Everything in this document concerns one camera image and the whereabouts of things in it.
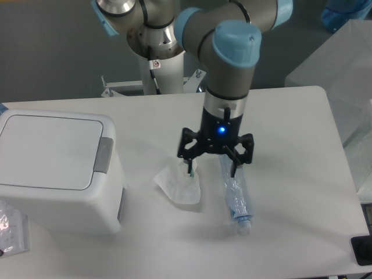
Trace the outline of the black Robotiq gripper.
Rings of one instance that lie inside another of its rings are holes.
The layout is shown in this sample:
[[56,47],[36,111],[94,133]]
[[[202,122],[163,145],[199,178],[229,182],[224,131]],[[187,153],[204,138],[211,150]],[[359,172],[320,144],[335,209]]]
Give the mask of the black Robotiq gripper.
[[[203,153],[226,154],[231,160],[230,177],[234,178],[237,168],[243,164],[251,164],[253,158],[254,138],[248,133],[238,136],[243,115],[225,120],[223,117],[209,113],[205,108],[202,112],[199,132],[184,127],[178,145],[177,157],[188,165],[188,173],[192,172],[192,161]],[[241,145],[243,153],[235,148]]]

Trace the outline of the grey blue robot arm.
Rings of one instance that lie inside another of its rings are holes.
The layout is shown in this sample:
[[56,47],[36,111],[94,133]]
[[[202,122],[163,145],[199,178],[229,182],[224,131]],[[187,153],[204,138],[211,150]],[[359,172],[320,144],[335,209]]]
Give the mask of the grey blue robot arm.
[[290,19],[292,1],[229,1],[204,11],[179,15],[172,1],[92,1],[110,35],[136,33],[136,50],[149,60],[176,51],[194,56],[206,68],[206,92],[198,132],[183,128],[177,156],[185,163],[204,153],[231,159],[230,175],[250,164],[252,134],[239,134],[262,34]]

